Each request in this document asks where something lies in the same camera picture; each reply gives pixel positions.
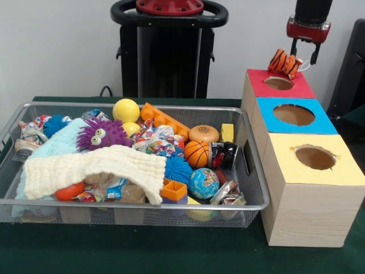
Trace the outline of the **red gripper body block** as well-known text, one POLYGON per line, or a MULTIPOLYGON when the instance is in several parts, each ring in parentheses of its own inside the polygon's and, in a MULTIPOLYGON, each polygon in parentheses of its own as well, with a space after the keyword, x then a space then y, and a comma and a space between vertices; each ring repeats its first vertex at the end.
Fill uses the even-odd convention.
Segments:
POLYGON ((298 40, 322 44, 327 39, 331 28, 331 22, 325 21, 321 25, 303 25, 294 16, 290 16, 286 26, 287 36, 293 39, 293 44, 298 40))

